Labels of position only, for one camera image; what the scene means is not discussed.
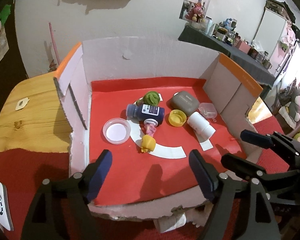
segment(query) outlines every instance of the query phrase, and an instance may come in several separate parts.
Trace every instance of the dark gray tablecloth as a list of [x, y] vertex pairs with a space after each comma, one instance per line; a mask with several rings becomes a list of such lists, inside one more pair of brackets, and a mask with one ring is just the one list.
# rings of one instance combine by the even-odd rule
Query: dark gray tablecloth
[[242, 52], [236, 47], [232, 47], [226, 43], [218, 41], [190, 25], [185, 26], [178, 40], [220, 51], [247, 71], [249, 75], [260, 84], [268, 85], [270, 88], [272, 88], [274, 84], [275, 77], [248, 54]]

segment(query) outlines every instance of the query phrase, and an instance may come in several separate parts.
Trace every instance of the pink box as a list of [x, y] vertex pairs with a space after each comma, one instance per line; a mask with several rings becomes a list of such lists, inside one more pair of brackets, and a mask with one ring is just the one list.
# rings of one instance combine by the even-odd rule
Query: pink box
[[251, 47], [244, 41], [239, 41], [235, 47], [243, 51], [244, 53], [248, 53], [249, 50], [251, 49]]

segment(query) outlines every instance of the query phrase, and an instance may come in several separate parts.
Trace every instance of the gray soap box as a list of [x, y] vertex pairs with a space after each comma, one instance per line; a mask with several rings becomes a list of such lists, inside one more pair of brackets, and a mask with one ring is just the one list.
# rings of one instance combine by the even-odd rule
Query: gray soap box
[[187, 117], [191, 116], [199, 107], [199, 101], [186, 91], [181, 91], [171, 99], [173, 109], [181, 110]]

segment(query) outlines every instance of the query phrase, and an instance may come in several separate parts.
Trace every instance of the pink stick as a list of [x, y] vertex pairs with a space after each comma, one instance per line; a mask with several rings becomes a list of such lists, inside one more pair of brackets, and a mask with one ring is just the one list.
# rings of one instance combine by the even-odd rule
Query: pink stick
[[54, 37], [53, 37], [53, 31], [52, 31], [51, 22], [49, 22], [49, 28], [50, 28], [50, 34], [51, 34], [51, 39], [52, 39], [52, 45], [53, 45], [54, 53], [56, 54], [58, 65], [60, 65], [60, 58], [59, 58], [59, 54], [58, 54], [56, 42], [55, 42]]

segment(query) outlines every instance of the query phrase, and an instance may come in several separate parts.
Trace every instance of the wooden table top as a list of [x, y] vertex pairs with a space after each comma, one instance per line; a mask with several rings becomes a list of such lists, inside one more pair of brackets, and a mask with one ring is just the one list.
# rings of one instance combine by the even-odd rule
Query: wooden table top
[[[17, 102], [28, 104], [15, 111]], [[23, 148], [36, 152], [68, 152], [71, 126], [59, 102], [53, 73], [22, 81], [0, 112], [0, 152]]]

